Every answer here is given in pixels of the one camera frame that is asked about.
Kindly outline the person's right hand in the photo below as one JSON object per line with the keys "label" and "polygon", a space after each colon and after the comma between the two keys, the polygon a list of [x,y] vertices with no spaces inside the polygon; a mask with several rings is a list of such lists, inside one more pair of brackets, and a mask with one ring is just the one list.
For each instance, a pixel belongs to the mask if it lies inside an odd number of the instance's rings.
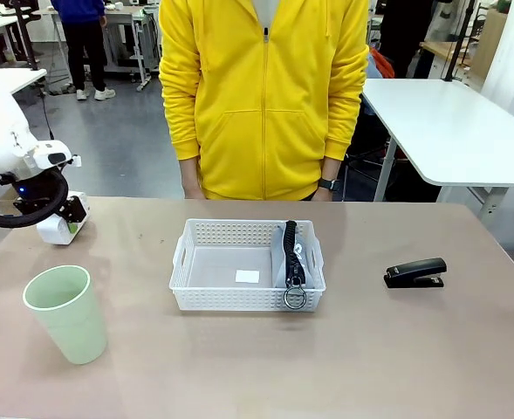
{"label": "person's right hand", "polygon": [[184,197],[186,199],[204,200],[206,196],[199,183],[198,158],[181,160],[179,161],[179,167]]}

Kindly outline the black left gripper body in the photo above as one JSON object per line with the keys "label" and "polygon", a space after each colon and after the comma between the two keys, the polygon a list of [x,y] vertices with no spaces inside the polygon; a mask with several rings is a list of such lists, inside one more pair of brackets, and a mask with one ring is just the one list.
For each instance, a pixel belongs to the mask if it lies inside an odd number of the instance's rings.
{"label": "black left gripper body", "polygon": [[87,217],[87,201],[85,195],[68,196],[58,210],[67,223],[82,223]]}

